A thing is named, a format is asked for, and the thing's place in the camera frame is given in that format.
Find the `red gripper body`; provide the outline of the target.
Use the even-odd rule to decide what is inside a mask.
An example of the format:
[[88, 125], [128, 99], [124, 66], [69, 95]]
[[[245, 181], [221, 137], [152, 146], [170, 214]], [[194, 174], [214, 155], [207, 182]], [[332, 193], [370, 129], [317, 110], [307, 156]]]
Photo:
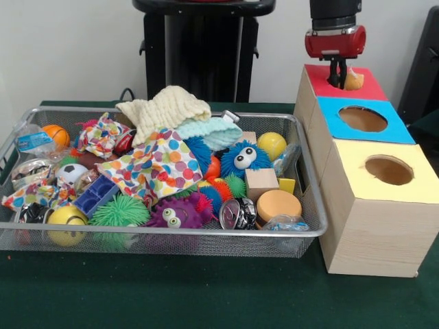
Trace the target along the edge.
[[365, 44], [363, 25], [333, 30], [309, 29], [305, 34], [305, 49], [311, 58], [356, 58], [363, 53]]

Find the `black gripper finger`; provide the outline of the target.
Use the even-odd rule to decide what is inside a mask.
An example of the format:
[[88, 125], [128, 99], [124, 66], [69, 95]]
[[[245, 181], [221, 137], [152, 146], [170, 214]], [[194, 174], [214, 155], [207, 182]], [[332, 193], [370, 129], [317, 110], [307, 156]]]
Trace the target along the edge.
[[335, 58], [330, 60], [330, 72], [328, 77], [328, 83], [333, 87], [338, 87], [338, 73], [337, 73], [338, 62]]
[[339, 67], [338, 87], [343, 90], [345, 87], [346, 76], [347, 76], [346, 59], [339, 58], [337, 60], [337, 63], [338, 63], [338, 67]]

